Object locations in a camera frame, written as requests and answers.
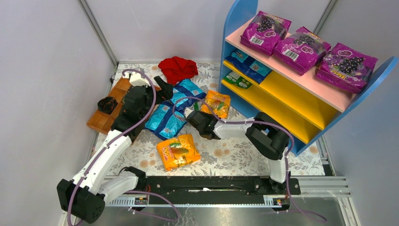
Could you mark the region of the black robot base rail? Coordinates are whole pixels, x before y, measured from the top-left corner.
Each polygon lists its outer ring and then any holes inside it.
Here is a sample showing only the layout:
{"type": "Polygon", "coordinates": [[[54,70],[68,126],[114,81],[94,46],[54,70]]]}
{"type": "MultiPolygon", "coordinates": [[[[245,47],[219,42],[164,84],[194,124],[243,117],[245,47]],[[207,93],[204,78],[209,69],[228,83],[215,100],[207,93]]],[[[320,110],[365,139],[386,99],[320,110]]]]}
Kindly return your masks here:
{"type": "Polygon", "coordinates": [[[299,181],[289,178],[278,183],[267,176],[148,176],[140,169],[126,167],[121,172],[138,176],[136,191],[144,192],[149,205],[289,205],[289,195],[300,195],[299,181]]]}

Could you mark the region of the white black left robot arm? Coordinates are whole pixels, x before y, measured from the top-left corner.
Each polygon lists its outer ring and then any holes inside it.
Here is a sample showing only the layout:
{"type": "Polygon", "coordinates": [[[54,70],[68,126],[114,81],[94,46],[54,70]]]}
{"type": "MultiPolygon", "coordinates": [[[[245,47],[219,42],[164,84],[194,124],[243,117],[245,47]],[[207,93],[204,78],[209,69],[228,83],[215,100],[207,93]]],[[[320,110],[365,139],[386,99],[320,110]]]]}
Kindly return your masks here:
{"type": "Polygon", "coordinates": [[[120,195],[137,188],[141,191],[146,188],[145,172],[135,167],[127,167],[107,182],[104,182],[104,178],[114,162],[144,129],[155,105],[172,98],[174,86],[159,76],[154,79],[159,90],[147,77],[137,76],[134,79],[100,149],[72,179],[62,179],[58,183],[58,198],[61,209],[67,213],[68,225],[73,225],[72,217],[80,219],[81,223],[94,223],[105,206],[120,195]]]}

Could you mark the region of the orange mango candy bag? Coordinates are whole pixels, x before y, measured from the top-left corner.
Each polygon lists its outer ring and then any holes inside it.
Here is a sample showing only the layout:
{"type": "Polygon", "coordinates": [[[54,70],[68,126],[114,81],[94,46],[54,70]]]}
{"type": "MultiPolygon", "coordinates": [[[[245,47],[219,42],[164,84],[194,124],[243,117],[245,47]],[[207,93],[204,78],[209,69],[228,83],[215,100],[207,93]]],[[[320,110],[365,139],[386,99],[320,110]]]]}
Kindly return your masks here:
{"type": "Polygon", "coordinates": [[[230,105],[231,98],[229,95],[209,90],[204,98],[204,103],[201,104],[200,111],[211,114],[212,110],[218,117],[226,119],[228,117],[230,105]]]}
{"type": "Polygon", "coordinates": [[[190,165],[201,159],[191,134],[179,135],[156,145],[166,171],[190,165]]]}

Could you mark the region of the green white Fox's candy bag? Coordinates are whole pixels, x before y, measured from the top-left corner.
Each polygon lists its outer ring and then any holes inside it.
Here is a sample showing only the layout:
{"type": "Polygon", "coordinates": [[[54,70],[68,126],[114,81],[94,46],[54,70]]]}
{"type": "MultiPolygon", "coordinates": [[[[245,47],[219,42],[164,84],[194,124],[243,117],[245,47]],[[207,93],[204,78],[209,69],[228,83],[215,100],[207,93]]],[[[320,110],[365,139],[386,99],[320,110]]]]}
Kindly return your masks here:
{"type": "Polygon", "coordinates": [[[196,110],[196,111],[200,111],[200,109],[201,109],[201,103],[200,103],[199,101],[196,101],[196,102],[193,104],[193,109],[196,110]]]}

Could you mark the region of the red cloth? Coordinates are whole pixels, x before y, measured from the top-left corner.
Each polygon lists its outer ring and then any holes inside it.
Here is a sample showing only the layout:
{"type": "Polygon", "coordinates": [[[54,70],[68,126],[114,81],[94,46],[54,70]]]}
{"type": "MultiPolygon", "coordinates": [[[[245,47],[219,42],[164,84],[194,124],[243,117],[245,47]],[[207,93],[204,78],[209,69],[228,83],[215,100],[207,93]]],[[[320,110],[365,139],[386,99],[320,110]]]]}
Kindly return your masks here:
{"type": "Polygon", "coordinates": [[[161,69],[167,82],[172,85],[199,74],[197,64],[194,61],[177,56],[162,60],[158,64],[158,68],[161,69]]]}

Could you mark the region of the blue yellow pink shelf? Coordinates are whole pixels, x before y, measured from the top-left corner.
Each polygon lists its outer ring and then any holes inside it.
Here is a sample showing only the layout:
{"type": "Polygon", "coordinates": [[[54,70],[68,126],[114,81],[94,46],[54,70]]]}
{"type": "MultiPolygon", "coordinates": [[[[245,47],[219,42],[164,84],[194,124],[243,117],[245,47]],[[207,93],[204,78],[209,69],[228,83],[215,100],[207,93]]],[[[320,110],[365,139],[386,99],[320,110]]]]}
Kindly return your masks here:
{"type": "Polygon", "coordinates": [[[257,14],[256,0],[237,0],[231,6],[223,28],[219,92],[231,96],[231,105],[246,117],[258,112],[268,114],[294,136],[292,152],[302,153],[312,143],[361,104],[385,80],[398,63],[393,56],[371,76],[365,89],[348,95],[316,79],[315,68],[304,75],[295,73],[274,56],[265,56],[245,47],[240,36],[257,14]],[[247,89],[228,83],[225,77],[237,68],[226,61],[239,49],[272,72],[261,83],[252,82],[247,89]]]}

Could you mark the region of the purple grape candy bag middle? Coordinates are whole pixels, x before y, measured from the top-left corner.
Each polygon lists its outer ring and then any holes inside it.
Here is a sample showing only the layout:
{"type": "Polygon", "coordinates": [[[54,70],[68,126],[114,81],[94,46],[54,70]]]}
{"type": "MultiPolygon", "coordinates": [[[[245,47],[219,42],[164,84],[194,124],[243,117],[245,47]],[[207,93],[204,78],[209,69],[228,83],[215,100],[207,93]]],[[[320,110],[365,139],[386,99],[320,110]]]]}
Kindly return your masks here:
{"type": "Polygon", "coordinates": [[[331,49],[331,44],[305,27],[281,40],[273,49],[273,55],[299,75],[304,75],[318,64],[331,49]]]}

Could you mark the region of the purple grape candy bag left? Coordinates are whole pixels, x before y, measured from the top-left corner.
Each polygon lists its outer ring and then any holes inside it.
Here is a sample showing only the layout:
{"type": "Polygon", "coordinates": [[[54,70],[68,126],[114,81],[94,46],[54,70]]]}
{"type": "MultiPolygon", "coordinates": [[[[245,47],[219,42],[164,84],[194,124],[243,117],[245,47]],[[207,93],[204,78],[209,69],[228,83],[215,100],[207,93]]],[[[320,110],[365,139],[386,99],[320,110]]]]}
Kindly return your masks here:
{"type": "Polygon", "coordinates": [[[240,43],[271,56],[275,46],[285,38],[291,21],[259,11],[240,36],[240,43]]]}

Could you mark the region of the black round object on tray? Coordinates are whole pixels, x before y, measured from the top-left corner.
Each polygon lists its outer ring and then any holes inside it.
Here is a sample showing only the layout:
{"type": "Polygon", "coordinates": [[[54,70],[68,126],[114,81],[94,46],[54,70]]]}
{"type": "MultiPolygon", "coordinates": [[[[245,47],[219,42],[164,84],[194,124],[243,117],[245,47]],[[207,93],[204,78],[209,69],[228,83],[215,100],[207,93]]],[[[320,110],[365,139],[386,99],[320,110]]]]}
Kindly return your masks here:
{"type": "Polygon", "coordinates": [[[105,97],[97,102],[98,111],[110,115],[116,108],[118,102],[114,97],[105,97]]]}

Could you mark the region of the orange wooden divided tray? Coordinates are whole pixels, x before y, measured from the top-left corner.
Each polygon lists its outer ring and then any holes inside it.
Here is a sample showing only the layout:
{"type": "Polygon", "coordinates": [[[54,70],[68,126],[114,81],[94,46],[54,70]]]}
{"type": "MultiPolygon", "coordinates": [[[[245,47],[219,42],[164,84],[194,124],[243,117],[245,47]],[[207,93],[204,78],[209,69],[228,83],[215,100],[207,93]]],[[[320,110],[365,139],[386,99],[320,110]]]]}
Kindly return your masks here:
{"type": "Polygon", "coordinates": [[[116,98],[118,104],[108,115],[98,110],[91,116],[87,126],[99,133],[107,134],[110,130],[127,130],[139,122],[151,106],[136,106],[134,103],[134,88],[128,79],[120,79],[107,97],[116,98]]]}

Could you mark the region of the blue candy bag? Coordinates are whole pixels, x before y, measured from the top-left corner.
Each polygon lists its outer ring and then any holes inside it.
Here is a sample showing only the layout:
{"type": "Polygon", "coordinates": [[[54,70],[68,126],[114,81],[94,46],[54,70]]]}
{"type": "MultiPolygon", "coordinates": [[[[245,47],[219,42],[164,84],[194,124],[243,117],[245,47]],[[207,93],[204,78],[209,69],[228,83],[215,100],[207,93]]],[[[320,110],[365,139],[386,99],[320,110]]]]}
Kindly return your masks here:
{"type": "Polygon", "coordinates": [[[162,102],[145,123],[145,128],[161,140],[176,137],[186,124],[183,112],[175,110],[173,114],[172,108],[173,105],[168,101],[162,102]]]}
{"type": "Polygon", "coordinates": [[[196,100],[189,98],[178,101],[179,99],[183,97],[196,97],[199,99],[204,99],[206,95],[207,94],[190,79],[184,79],[174,86],[171,102],[176,104],[175,109],[177,111],[182,111],[187,107],[191,107],[196,100]]]}
{"type": "Polygon", "coordinates": [[[247,53],[236,49],[225,58],[240,72],[260,84],[272,72],[272,69],[255,60],[247,53]]]}

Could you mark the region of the purple grape candy bag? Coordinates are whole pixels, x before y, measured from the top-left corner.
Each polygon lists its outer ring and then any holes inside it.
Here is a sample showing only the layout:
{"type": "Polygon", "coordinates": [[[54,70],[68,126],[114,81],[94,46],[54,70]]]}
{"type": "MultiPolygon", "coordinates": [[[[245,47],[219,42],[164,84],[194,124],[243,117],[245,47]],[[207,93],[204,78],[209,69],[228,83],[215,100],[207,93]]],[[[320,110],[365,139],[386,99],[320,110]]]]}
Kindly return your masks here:
{"type": "Polygon", "coordinates": [[[299,75],[304,75],[318,64],[331,49],[331,44],[305,27],[281,40],[273,49],[273,55],[299,75]]]}
{"type": "Polygon", "coordinates": [[[322,59],[316,78],[353,94],[368,84],[378,59],[337,43],[322,59]]]}
{"type": "Polygon", "coordinates": [[[275,46],[285,38],[291,21],[259,11],[240,36],[240,43],[271,56],[275,46]]]}

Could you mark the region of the blue candy bag on shelf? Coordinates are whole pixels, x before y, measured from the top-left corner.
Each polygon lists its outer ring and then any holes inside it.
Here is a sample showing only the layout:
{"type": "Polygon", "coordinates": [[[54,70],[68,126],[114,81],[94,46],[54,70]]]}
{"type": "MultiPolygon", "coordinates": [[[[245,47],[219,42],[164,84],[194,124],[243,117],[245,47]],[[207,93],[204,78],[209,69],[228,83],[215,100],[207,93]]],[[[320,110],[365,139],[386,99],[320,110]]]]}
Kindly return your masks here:
{"type": "Polygon", "coordinates": [[[255,60],[247,53],[236,49],[225,58],[240,72],[260,84],[272,72],[272,69],[255,60]]]}

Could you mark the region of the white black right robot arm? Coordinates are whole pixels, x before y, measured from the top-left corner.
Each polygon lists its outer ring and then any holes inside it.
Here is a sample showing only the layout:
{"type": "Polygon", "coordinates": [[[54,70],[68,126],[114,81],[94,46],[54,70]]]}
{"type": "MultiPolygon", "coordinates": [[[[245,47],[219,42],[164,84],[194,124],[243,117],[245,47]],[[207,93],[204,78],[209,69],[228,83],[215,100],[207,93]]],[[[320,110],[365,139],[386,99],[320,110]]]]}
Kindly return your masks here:
{"type": "Polygon", "coordinates": [[[283,184],[288,179],[286,156],[295,141],[282,125],[266,113],[259,112],[255,117],[241,121],[229,121],[187,108],[184,116],[200,136],[208,140],[247,138],[268,159],[271,180],[283,184]]]}

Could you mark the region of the purple grape candy bag right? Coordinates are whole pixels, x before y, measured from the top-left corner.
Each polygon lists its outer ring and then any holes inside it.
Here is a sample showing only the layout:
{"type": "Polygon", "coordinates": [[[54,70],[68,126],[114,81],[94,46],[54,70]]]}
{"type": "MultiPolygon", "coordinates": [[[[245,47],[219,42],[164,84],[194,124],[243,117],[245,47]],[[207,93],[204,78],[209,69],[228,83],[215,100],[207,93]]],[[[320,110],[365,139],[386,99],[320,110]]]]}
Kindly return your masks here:
{"type": "Polygon", "coordinates": [[[368,84],[378,59],[337,43],[322,59],[316,78],[353,94],[368,84]]]}

